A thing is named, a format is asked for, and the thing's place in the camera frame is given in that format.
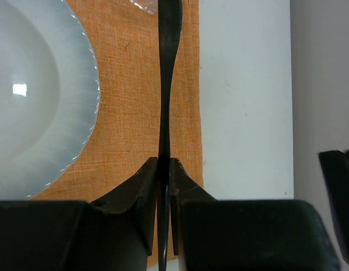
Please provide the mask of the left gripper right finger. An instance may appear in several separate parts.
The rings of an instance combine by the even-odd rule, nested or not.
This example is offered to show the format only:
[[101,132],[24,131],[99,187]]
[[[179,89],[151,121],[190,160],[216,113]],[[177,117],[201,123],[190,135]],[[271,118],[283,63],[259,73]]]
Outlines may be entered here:
[[179,253],[179,214],[180,203],[185,200],[216,200],[199,184],[192,180],[178,158],[169,162],[169,198],[171,210],[171,229],[173,253]]

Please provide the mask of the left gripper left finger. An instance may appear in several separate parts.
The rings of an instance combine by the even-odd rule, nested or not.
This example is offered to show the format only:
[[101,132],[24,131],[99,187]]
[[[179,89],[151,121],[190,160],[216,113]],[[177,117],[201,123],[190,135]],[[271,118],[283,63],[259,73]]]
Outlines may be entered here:
[[158,158],[148,158],[129,179],[90,203],[112,215],[128,215],[149,256],[154,240],[157,167]]

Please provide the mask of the white ridged plate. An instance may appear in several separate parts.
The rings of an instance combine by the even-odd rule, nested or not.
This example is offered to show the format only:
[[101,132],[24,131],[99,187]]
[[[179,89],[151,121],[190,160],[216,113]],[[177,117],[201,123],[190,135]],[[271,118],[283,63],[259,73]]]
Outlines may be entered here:
[[65,1],[0,1],[0,200],[30,199],[80,156],[100,101],[88,35]]

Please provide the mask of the black plastic knife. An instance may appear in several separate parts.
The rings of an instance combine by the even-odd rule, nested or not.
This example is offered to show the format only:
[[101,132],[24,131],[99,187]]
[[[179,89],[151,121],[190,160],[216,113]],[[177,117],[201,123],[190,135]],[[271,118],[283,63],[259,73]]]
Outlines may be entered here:
[[158,2],[159,60],[160,60],[160,131],[158,150],[159,194],[157,198],[157,234],[159,270],[167,269],[169,233],[169,161],[170,147],[170,98],[173,70],[182,28],[182,2]]

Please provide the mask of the clear plastic cup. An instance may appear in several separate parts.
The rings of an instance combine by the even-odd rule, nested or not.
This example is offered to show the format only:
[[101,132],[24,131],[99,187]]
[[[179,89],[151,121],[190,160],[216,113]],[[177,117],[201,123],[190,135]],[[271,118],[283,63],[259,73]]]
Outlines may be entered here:
[[151,15],[158,11],[158,0],[129,0],[129,2]]

